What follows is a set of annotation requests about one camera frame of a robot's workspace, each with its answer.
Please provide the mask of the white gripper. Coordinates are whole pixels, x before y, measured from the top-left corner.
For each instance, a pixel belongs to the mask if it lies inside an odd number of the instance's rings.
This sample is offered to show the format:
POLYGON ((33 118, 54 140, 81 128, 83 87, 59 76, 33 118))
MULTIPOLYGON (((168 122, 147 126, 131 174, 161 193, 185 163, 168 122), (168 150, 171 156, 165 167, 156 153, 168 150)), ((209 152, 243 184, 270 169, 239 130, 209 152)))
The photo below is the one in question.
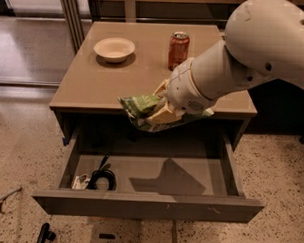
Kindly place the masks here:
POLYGON ((152 124, 167 124, 181 120, 187 114, 198 114, 211 108, 216 102, 207 98, 198 90, 192 74, 193 58, 178 65, 169 80, 163 80, 154 92, 154 96, 164 98, 162 106, 146 117, 152 124))

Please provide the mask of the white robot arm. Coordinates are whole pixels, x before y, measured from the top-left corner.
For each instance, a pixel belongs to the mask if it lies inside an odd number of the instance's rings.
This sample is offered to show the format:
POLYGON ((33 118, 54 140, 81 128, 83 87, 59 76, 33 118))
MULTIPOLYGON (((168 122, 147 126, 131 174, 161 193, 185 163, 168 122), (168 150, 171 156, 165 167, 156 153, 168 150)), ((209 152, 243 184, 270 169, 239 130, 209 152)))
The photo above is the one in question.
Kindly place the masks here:
POLYGON ((222 40, 161 83, 156 93, 162 100, 146 120, 181 120, 271 79, 304 90, 304 12, 287 0, 248 0, 230 16, 222 40))

